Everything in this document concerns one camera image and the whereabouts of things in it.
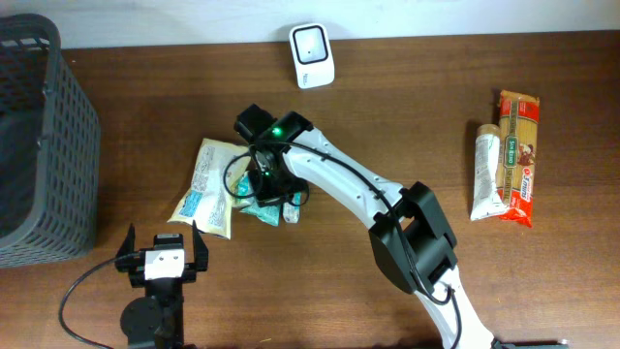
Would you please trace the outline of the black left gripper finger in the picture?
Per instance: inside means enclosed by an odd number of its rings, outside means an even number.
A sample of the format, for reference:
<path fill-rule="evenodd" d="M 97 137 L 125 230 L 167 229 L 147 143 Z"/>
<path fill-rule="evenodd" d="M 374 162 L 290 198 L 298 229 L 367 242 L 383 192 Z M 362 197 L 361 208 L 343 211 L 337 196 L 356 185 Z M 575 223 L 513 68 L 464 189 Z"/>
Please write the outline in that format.
<path fill-rule="evenodd" d="M 194 264 L 196 271 L 207 271 L 209 250 L 202 239 L 202 231 L 198 228 L 197 222 L 192 222 L 192 238 L 194 247 Z"/>
<path fill-rule="evenodd" d="M 124 238 L 122 244 L 120 245 L 116 256 L 123 257 L 123 256 L 130 255 L 134 252 L 135 252 L 135 226 L 133 224 L 130 224 L 127 235 Z"/>

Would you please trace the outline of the small teal white packet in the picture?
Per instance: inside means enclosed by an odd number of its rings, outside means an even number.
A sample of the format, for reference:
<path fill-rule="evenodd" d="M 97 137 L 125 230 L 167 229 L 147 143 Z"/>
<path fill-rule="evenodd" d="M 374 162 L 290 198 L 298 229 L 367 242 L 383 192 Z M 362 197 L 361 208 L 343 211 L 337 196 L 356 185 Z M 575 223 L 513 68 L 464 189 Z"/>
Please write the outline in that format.
<path fill-rule="evenodd" d="M 248 172 L 245 172 L 234 185 L 234 194 L 232 207 L 233 208 L 246 208 L 254 202 L 254 198 L 248 198 L 248 195 L 253 193 L 253 188 L 248 177 Z"/>

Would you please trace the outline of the small white teal box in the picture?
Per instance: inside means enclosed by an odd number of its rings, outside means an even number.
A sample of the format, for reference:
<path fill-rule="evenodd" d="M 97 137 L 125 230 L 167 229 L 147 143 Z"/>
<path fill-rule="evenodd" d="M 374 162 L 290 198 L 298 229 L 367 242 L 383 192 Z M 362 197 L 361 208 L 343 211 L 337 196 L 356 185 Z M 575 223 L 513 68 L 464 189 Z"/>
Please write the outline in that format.
<path fill-rule="evenodd" d="M 295 193 L 283 203 L 282 216 L 287 223 L 296 224 L 300 220 L 301 193 Z"/>

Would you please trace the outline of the cream snack bag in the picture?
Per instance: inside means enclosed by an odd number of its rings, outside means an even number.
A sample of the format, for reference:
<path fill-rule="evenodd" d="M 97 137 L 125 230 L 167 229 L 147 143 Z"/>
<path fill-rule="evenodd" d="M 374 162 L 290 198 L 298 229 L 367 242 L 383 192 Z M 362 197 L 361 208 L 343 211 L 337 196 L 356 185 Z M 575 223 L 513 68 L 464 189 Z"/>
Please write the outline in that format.
<path fill-rule="evenodd" d="M 177 204 L 168 222 L 197 224 L 204 234 L 230 239 L 234 197 L 229 192 L 245 173 L 249 158 L 231 160 L 244 154 L 242 145 L 203 139 L 196 158 L 190 187 Z"/>

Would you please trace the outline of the white tube with brown cap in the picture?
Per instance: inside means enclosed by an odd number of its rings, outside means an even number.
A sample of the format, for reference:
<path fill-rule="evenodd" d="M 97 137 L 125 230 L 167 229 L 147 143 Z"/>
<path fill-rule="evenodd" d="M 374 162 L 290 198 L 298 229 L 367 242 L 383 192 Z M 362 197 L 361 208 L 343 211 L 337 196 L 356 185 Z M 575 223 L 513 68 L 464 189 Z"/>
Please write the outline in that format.
<path fill-rule="evenodd" d="M 475 142 L 474 200 L 471 221 L 504 214 L 508 207 L 499 195 L 496 173 L 500 156 L 500 128 L 483 124 L 477 130 Z"/>

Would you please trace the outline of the orange spaghetti packet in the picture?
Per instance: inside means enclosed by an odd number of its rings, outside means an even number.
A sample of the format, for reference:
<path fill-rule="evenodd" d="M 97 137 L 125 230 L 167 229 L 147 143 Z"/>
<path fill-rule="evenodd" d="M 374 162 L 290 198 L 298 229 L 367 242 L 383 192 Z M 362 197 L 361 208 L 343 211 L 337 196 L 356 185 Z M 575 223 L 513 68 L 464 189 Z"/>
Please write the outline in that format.
<path fill-rule="evenodd" d="M 508 208 L 500 218 L 531 228 L 540 99 L 502 90 L 498 107 L 501 144 L 496 180 L 500 199 Z"/>

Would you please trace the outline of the teal tissue packet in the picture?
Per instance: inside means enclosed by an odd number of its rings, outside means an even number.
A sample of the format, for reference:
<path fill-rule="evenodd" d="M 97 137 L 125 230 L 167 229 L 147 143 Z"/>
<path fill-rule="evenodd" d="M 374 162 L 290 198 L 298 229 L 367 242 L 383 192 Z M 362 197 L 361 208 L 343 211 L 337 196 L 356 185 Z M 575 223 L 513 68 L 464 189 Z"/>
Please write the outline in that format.
<path fill-rule="evenodd" d="M 258 206 L 252 204 L 241 210 L 242 213 L 250 214 L 273 227 L 278 227 L 280 222 L 280 206 Z"/>

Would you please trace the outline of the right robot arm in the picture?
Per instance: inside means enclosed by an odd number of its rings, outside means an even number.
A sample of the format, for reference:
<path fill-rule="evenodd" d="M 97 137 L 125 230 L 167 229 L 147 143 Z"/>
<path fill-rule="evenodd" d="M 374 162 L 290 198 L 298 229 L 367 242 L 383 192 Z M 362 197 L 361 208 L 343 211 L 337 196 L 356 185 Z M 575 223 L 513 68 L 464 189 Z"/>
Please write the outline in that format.
<path fill-rule="evenodd" d="M 457 239 L 430 188 L 420 182 L 406 188 L 374 174 L 294 111 L 277 119 L 252 105 L 234 129 L 257 166 L 249 177 L 259 206 L 291 203 L 296 193 L 316 185 L 367 228 L 379 270 L 418 297 L 444 347 L 500 347 L 463 289 Z"/>

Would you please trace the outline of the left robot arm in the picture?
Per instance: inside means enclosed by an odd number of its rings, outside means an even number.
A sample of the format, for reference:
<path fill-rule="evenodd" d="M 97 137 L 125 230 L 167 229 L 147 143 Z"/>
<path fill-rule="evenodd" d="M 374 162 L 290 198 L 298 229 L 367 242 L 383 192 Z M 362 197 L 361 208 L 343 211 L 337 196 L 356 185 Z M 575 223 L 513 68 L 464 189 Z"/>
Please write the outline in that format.
<path fill-rule="evenodd" d="M 135 228 L 128 229 L 114 263 L 144 295 L 131 301 L 120 316 L 120 327 L 130 348 L 187 348 L 184 338 L 183 286 L 194 283 L 208 269 L 209 251 L 202 231 L 192 224 L 194 260 L 186 260 L 184 237 L 161 234 L 150 248 L 136 249 Z"/>

